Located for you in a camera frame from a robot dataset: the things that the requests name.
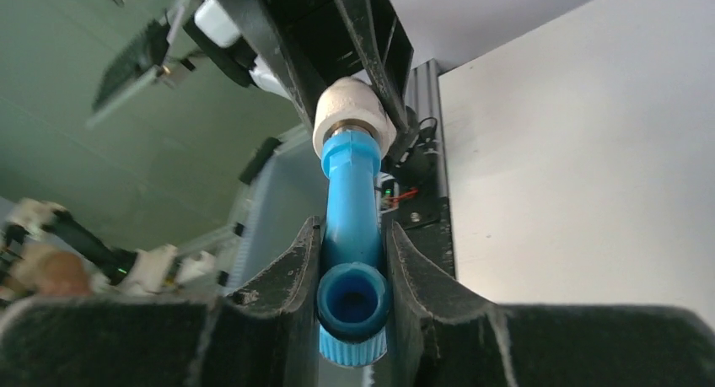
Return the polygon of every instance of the ceiling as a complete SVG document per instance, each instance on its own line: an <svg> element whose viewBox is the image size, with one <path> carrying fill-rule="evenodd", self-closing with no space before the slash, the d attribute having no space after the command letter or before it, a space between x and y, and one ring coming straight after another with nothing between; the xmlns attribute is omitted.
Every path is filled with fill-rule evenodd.
<svg viewBox="0 0 715 387"><path fill-rule="evenodd" d="M415 63L450 69L588 0L392 1ZM60 202L126 248L225 222L252 150L298 124L289 102L205 62L179 88L157 85L84 127L103 69L170 2L0 0L0 196Z"/></svg>

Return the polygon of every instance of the black robot arm segment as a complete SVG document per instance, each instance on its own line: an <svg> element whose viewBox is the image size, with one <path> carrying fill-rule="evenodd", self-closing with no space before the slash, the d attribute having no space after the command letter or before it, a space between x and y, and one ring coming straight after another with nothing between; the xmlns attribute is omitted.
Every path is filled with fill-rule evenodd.
<svg viewBox="0 0 715 387"><path fill-rule="evenodd" d="M5 225L3 253L0 255L2 276L16 259L21 259L22 245L27 237L44 238L54 234L107 276L111 285L119 284L137 259L137 252L113 250L77 223L64 207L54 203L22 200L11 212Z"/></svg>
<svg viewBox="0 0 715 387"><path fill-rule="evenodd" d="M55 212L55 220L46 226L46 231L65 241L97 266L109 278L111 285L124 280L137 260L137 252L110 249L76 222L68 211Z"/></svg>

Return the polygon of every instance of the blue pipe fitting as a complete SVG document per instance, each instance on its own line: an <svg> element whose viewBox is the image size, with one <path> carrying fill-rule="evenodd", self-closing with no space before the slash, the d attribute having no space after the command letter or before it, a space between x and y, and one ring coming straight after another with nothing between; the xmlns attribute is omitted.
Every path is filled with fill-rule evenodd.
<svg viewBox="0 0 715 387"><path fill-rule="evenodd" d="M320 353L342 366L366 366L387 351L384 325L390 287L377 270L382 259L374 180L378 144L345 131L325 142L322 168L330 180L323 266L316 296Z"/></svg>

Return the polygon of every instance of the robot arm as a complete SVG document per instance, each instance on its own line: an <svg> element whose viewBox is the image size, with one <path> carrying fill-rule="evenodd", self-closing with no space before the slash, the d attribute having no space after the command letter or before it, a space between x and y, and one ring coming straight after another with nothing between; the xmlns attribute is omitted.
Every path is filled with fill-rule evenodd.
<svg viewBox="0 0 715 387"><path fill-rule="evenodd" d="M0 281L13 263L22 259L22 246L30 238L44 240L48 234L62 239L99 269L102 280L127 295L146 295L175 290L177 285L212 270L213 256L178 258L173 245L155 250L129 251L110 248L74 220L63 206L23 199L9 214L0 255Z"/></svg>

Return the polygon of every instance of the pipe opening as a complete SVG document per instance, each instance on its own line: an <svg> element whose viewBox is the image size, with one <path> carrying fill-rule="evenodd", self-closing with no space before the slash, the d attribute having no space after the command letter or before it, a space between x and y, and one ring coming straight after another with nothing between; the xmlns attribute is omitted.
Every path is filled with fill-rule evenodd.
<svg viewBox="0 0 715 387"><path fill-rule="evenodd" d="M358 273L346 273L336 279L328 292L328 310L340 322L361 323L378 308L374 285Z"/></svg>

